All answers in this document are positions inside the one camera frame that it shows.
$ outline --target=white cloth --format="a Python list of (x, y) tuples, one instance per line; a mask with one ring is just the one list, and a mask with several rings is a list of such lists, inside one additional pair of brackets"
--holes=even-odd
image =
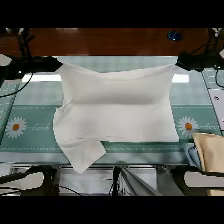
[(105, 154), (100, 141), (176, 142), (169, 90), (179, 67), (166, 65), (98, 73), (63, 64), (62, 107), (56, 110), (56, 141), (73, 168), (84, 172)]

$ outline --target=white flower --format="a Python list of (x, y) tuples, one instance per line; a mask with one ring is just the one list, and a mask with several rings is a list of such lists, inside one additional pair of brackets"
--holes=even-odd
[(26, 130), (26, 121), (25, 119), (15, 117), (8, 122), (6, 126), (6, 135), (9, 138), (17, 138), (23, 134), (23, 131)]
[(193, 133), (197, 132), (196, 129), (198, 129), (198, 124), (194, 120), (194, 118), (190, 117), (182, 117), (178, 121), (179, 131), (182, 131), (182, 135), (185, 135), (185, 137), (191, 137)]

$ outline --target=flower center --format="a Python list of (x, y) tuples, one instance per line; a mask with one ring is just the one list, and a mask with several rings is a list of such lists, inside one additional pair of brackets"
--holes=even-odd
[(12, 126), (12, 130), (13, 130), (13, 131), (17, 131), (17, 130), (19, 130), (19, 124), (14, 124), (14, 125)]
[(185, 124), (185, 128), (186, 128), (187, 130), (191, 130), (191, 129), (192, 129), (192, 124), (190, 124), (190, 123), (186, 123), (186, 124)]

